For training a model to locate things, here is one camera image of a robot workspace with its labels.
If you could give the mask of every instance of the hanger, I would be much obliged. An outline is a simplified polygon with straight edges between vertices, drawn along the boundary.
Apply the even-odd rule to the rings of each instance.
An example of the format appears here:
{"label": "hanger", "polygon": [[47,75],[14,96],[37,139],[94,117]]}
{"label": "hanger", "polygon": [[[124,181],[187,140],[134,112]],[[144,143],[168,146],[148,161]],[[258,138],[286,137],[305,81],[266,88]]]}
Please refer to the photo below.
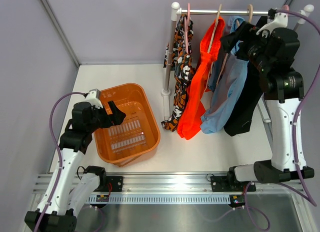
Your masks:
{"label": "hanger", "polygon": [[190,3],[188,3],[188,13],[187,16],[184,17],[184,41],[185,41],[185,51],[189,53],[189,46],[188,46],[188,27],[190,23]]}
{"label": "hanger", "polygon": [[[222,8],[222,4],[220,4],[218,12],[216,13],[215,24],[214,24],[213,32],[212,32],[211,39],[210,39],[210,44],[209,44],[208,51],[207,51],[208,53],[210,52],[211,46],[212,46],[212,42],[214,41],[215,32],[216,32],[216,29],[217,29],[217,26],[218,26],[218,23],[219,23],[219,15],[220,15],[221,8]],[[213,65],[211,64],[210,72],[209,72],[208,78],[206,80],[206,86],[205,86],[206,88],[208,88],[209,77],[212,74],[212,66]]]}
{"label": "hanger", "polygon": [[212,46],[212,42],[214,41],[215,32],[216,32],[216,29],[217,29],[217,26],[218,26],[218,23],[219,23],[219,15],[220,15],[221,8],[222,8],[222,4],[220,4],[218,12],[216,14],[215,25],[214,25],[214,28],[213,28],[213,32],[212,32],[211,39],[210,39],[210,44],[209,44],[208,51],[207,51],[208,53],[210,52],[211,46]]}
{"label": "hanger", "polygon": [[[252,4],[249,4],[249,5],[248,5],[248,10],[249,10],[249,19],[248,19],[248,22],[251,23],[252,17],[253,17],[253,13],[254,13],[254,7],[253,7]],[[239,21],[236,20],[235,22],[236,22],[237,26],[239,27],[239,26],[240,26]],[[218,86],[219,79],[220,79],[221,75],[223,74],[223,71],[224,71],[224,69],[225,69],[225,65],[226,65],[226,62],[227,62],[227,58],[228,58],[228,53],[225,55],[224,60],[223,60],[223,62],[222,62],[221,70],[220,70],[218,79],[217,79],[217,81],[216,81],[215,87]]]}
{"label": "hanger", "polygon": [[249,4],[249,5],[248,5],[248,10],[249,10],[248,23],[251,23],[252,17],[253,17],[253,15],[254,15],[254,7],[252,6],[252,4]]}

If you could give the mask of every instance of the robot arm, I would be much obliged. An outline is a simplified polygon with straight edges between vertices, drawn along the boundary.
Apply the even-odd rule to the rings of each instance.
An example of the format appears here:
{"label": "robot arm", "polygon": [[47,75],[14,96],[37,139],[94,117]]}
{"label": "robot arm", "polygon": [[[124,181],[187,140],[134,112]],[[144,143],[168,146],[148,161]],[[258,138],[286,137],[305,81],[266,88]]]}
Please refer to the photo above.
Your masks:
{"label": "robot arm", "polygon": [[[47,207],[40,222],[39,231],[74,231],[79,211],[89,195],[95,190],[99,191],[107,187],[105,169],[88,166],[84,170],[81,182],[70,192],[77,168],[92,141],[92,133],[99,128],[120,125],[126,117],[113,101],[108,102],[112,111],[112,114],[108,115],[99,97],[98,89],[90,90],[83,102],[74,105],[72,119],[69,120],[60,138],[62,168],[58,163],[37,210],[27,212],[24,220],[30,229],[34,230],[41,213]],[[61,169],[60,179],[54,188],[59,169]],[[51,202],[48,203],[48,196],[52,190],[54,194]]]}
{"label": "robot arm", "polygon": [[314,170],[307,167],[303,155],[300,117],[293,124],[296,109],[304,97],[303,78],[291,67],[300,46],[298,35],[286,28],[287,14],[270,9],[268,17],[273,19],[270,23],[263,25],[261,21],[258,22],[263,25],[261,29],[243,22],[234,33],[221,38],[222,47],[227,53],[238,41],[242,42],[235,55],[238,59],[249,60],[250,77],[243,88],[245,92],[242,91],[233,114],[224,127],[225,131],[231,136],[248,132],[253,110],[264,94],[273,135],[272,159],[230,168],[227,175],[230,184],[244,181],[279,183],[298,179],[293,153],[293,126],[296,126],[297,131],[298,160],[302,175],[304,178],[314,177]]}

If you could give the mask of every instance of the white wall panel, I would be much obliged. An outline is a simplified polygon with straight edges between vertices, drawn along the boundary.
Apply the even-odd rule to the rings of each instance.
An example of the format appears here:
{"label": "white wall panel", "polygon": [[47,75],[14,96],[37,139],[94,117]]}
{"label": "white wall panel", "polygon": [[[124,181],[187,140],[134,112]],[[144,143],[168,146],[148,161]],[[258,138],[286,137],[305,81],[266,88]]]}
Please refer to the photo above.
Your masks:
{"label": "white wall panel", "polygon": [[[38,0],[0,0],[0,14],[0,230],[16,232],[53,156],[50,110],[77,70]],[[67,104],[56,111],[56,134]]]}
{"label": "white wall panel", "polygon": [[[83,64],[162,63],[169,39],[171,3],[194,9],[256,10],[280,7],[285,0],[49,0]],[[213,16],[192,16],[194,51]]]}
{"label": "white wall panel", "polygon": [[[314,5],[314,12],[310,18],[320,25],[320,0],[295,0],[291,6],[292,10],[300,10],[307,4]],[[306,23],[298,30],[300,48],[295,56],[293,67],[303,75],[304,91],[310,87],[310,84],[316,74],[320,63],[320,36],[316,30]],[[316,84],[312,95],[306,102],[301,113],[302,146],[307,165],[314,168],[315,177],[306,180],[308,188],[318,207],[312,207],[313,217],[320,230],[320,83]]]}

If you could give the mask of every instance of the orange laundry basket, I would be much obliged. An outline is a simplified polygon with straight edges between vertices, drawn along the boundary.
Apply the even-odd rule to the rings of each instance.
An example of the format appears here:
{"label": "orange laundry basket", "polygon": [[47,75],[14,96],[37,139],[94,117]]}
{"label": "orange laundry basket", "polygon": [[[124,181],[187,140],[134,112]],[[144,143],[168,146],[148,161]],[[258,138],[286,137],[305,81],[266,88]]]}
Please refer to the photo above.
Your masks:
{"label": "orange laundry basket", "polygon": [[160,142],[160,131],[143,88],[127,83],[105,89],[100,100],[108,114],[108,101],[113,100],[126,117],[121,125],[94,133],[99,157],[119,167],[152,157]]}

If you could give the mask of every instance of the clothing rack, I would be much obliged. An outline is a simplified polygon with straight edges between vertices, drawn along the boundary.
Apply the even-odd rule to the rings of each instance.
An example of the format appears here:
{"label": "clothing rack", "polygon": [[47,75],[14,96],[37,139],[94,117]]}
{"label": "clothing rack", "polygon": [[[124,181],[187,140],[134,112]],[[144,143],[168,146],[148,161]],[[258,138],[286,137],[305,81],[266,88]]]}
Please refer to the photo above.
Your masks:
{"label": "clothing rack", "polygon": [[[173,47],[174,47],[174,38],[175,38],[175,30],[176,30],[176,23],[178,20],[178,15],[187,14],[188,10],[184,10],[180,8],[179,3],[172,3],[171,5],[171,27],[170,27],[170,40],[169,40],[169,48],[168,48],[168,58],[165,70],[165,79],[164,79],[164,86],[161,91],[161,95],[163,97],[163,115],[164,120],[168,120],[170,118],[170,102],[169,96],[171,91],[169,89],[169,82],[170,82],[170,73],[171,73],[171,66],[172,66],[172,56]],[[218,10],[190,10],[191,15],[217,15]],[[238,15],[238,16],[249,16],[250,11],[233,11],[233,10],[221,10],[220,15]],[[253,16],[266,16],[268,15],[268,11],[253,11]]]}

